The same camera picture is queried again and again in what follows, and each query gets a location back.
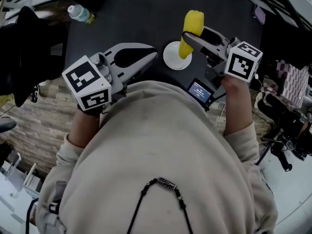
checkered fabric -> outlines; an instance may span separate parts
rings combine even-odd
[[[279,78],[286,73],[282,97],[293,106],[300,108],[309,81],[308,68],[304,67],[302,70],[299,70],[284,60],[281,60],[277,64],[276,72]]]

white plate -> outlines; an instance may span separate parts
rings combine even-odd
[[[182,70],[190,65],[192,54],[189,54],[184,60],[179,56],[180,41],[170,42],[164,49],[163,59],[165,64],[173,70]]]

table surface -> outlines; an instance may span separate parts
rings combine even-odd
[[[184,18],[189,10],[205,14],[205,26],[219,31],[228,39],[238,37],[255,47],[260,46],[262,26],[252,17],[254,4],[249,0],[105,0],[95,21],[88,25],[72,21],[66,50],[65,68],[84,55],[105,52],[121,42],[140,42],[158,49],[155,64],[147,73],[167,75],[187,89],[194,78],[212,88],[205,79],[206,60],[193,52],[189,67],[169,69],[162,60],[165,43],[180,39]],[[221,87],[214,97],[224,92]]]

stone floor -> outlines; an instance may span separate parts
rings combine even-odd
[[[251,91],[252,100],[256,96]],[[17,122],[17,126],[0,135],[1,139],[8,140],[22,156],[22,165],[28,171],[34,162],[38,164],[39,175],[46,177],[55,166],[56,152],[63,143],[64,135],[70,131],[75,110],[76,101],[73,99],[63,78],[45,82],[40,89],[38,103],[29,100],[20,108],[15,107],[14,102],[8,102],[0,109],[0,114],[10,109],[4,116],[8,116]],[[219,116],[224,103],[215,102],[211,105],[207,117],[217,129]],[[258,110],[253,109],[260,117],[271,122]],[[271,126],[265,120],[253,115],[258,140],[261,139]],[[219,132],[225,128],[225,112],[220,118]]]

person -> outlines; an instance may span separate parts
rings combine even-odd
[[[296,112],[291,112],[279,99],[270,93],[258,93],[254,104],[267,117],[271,118],[280,128],[285,131],[285,134],[292,139],[300,139],[298,142],[304,145],[312,142],[312,135],[309,132],[311,127],[310,115],[312,108],[308,109],[306,122],[301,122],[301,115]]]
[[[249,88],[222,85],[224,136],[196,100],[157,81],[130,85],[102,120],[78,109],[40,192],[40,233],[271,233]]]

